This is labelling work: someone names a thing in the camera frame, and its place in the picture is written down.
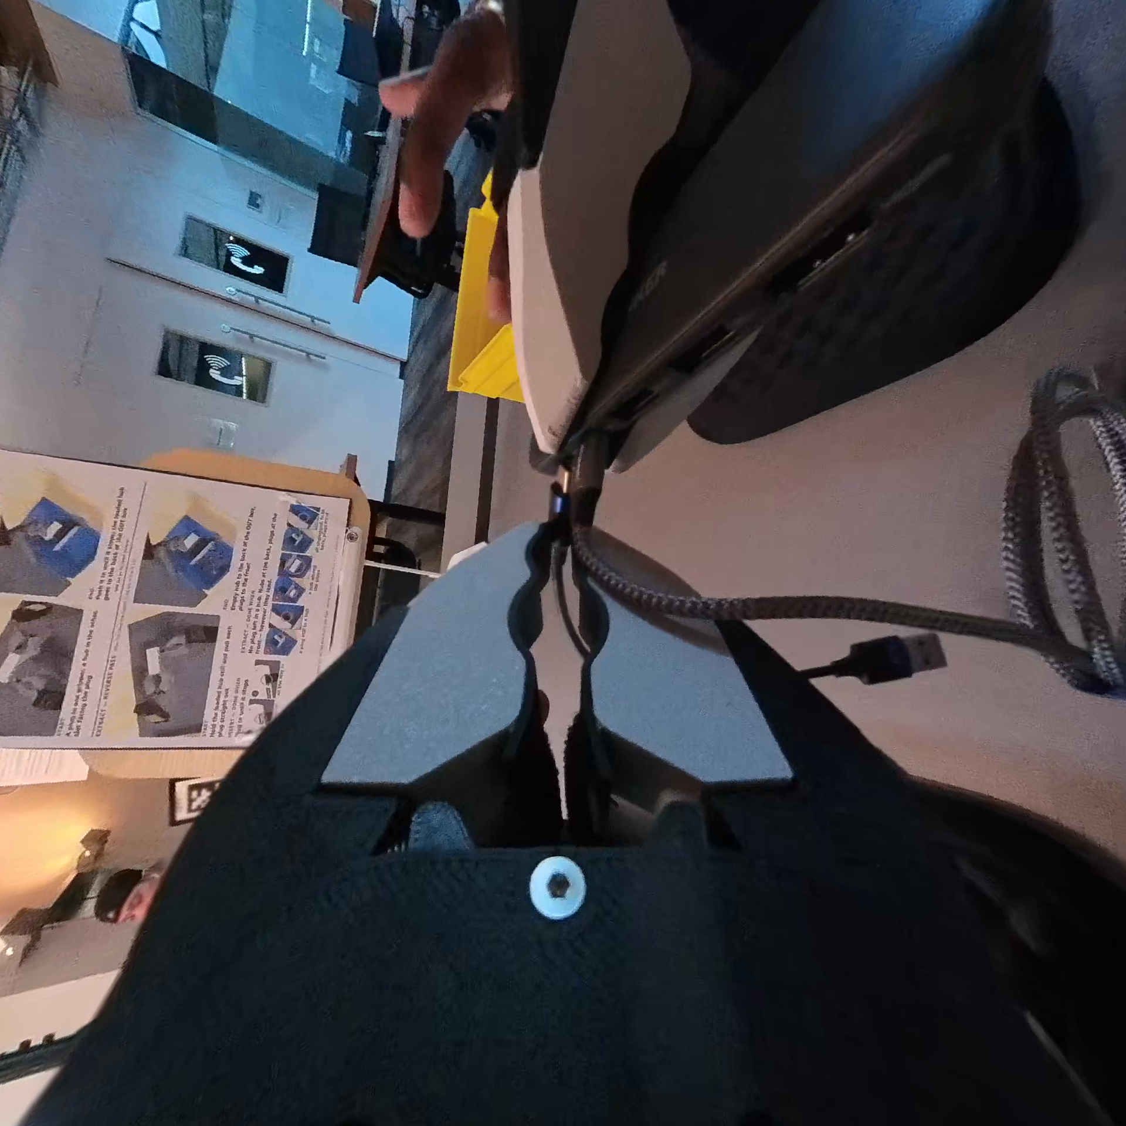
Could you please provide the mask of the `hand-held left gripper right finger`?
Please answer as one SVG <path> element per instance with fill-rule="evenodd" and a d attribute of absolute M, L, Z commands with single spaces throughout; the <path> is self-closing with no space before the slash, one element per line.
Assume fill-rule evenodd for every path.
<path fill-rule="evenodd" d="M 581 644 L 565 742 L 575 838 L 640 838 L 674 805 L 783 792 L 793 769 L 716 624 L 635 611 L 576 554 L 565 627 Z"/>

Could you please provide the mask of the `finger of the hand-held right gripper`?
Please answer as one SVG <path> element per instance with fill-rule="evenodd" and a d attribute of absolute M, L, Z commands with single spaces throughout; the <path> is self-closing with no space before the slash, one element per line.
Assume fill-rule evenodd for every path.
<path fill-rule="evenodd" d="M 627 336 L 604 384 L 610 471 L 622 474 L 657 450 L 703 404 L 749 348 L 746 326 Z"/>
<path fill-rule="evenodd" d="M 577 3 L 543 156 L 509 198 L 516 367 L 544 456 L 559 455 L 598 375 L 634 195 L 690 80 L 667 3 Z"/>

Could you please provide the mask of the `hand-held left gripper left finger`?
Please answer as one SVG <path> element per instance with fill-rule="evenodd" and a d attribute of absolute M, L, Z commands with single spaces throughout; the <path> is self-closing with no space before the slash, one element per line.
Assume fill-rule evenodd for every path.
<path fill-rule="evenodd" d="M 526 523 L 406 611 L 320 777 L 329 793 L 457 810 L 472 838 L 559 838 L 531 655 L 557 525 Z"/>

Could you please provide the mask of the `slim black usb hub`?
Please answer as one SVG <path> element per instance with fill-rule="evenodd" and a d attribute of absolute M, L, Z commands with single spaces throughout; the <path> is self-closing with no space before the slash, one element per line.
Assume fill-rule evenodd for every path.
<path fill-rule="evenodd" d="M 567 440 L 683 419 L 783 298 L 993 139 L 1049 44 L 1051 3 L 819 3 L 662 218 Z"/>

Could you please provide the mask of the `person's right hand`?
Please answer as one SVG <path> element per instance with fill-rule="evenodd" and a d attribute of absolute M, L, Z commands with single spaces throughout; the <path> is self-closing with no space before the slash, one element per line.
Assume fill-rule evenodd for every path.
<path fill-rule="evenodd" d="M 407 121 L 398 156 L 398 221 L 415 239 L 441 212 L 446 159 L 470 116 L 512 99 L 509 40 L 500 3 L 473 3 L 445 33 L 433 64 L 380 82 L 382 107 Z"/>

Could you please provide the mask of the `yellow plastic bin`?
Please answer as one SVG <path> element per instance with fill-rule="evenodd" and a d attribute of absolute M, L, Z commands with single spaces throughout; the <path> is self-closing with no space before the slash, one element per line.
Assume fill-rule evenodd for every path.
<path fill-rule="evenodd" d="M 446 387 L 451 392 L 522 404 L 512 325 L 501 325 L 488 313 L 488 263 L 498 225 L 492 179 L 492 175 L 485 178 L 482 204 L 468 215 Z"/>

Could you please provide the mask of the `brown wooden desk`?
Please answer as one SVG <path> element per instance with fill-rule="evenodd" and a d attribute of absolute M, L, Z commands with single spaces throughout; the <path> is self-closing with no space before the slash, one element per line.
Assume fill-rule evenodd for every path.
<path fill-rule="evenodd" d="M 370 184 L 366 219 L 363 222 L 360 254 L 356 265 L 356 278 L 351 301 L 362 302 L 362 296 L 376 279 L 391 282 L 392 286 L 410 294 L 414 289 L 402 282 L 399 273 L 386 274 L 386 247 L 390 212 L 398 204 L 399 192 L 399 152 L 402 147 L 405 123 L 392 117 L 384 133 L 384 144 L 379 152 L 376 170 Z"/>

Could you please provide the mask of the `instruction poster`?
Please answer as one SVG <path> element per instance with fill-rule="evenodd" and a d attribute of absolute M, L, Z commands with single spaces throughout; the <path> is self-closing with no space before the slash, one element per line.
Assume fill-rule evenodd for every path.
<path fill-rule="evenodd" d="M 347 501 L 2 451 L 2 754 L 246 747 L 325 668 Z"/>

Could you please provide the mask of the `marker tag sign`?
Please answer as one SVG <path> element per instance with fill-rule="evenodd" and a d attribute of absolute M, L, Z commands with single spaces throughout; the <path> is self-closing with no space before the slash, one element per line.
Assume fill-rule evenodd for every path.
<path fill-rule="evenodd" d="M 197 821 L 221 788 L 221 782 L 222 777 L 169 779 L 166 788 L 167 825 L 177 828 Z"/>

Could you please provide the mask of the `black phone door sign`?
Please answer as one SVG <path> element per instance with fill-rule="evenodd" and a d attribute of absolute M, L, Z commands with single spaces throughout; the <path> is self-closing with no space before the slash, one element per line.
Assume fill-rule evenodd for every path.
<path fill-rule="evenodd" d="M 291 261 L 244 235 L 186 216 L 178 257 L 274 294 L 287 293 Z"/>
<path fill-rule="evenodd" d="M 233 348 L 165 330 L 157 376 L 225 397 L 266 404 L 272 364 Z"/>

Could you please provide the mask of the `black tripod pole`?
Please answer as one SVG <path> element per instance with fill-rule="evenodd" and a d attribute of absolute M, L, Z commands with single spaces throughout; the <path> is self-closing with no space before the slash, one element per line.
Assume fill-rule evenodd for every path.
<path fill-rule="evenodd" d="M 63 1068 L 85 1033 L 87 1027 L 83 1026 L 76 1033 L 63 1037 L 48 1034 L 36 1044 L 25 1040 L 17 1049 L 2 1052 L 1 1085 Z"/>

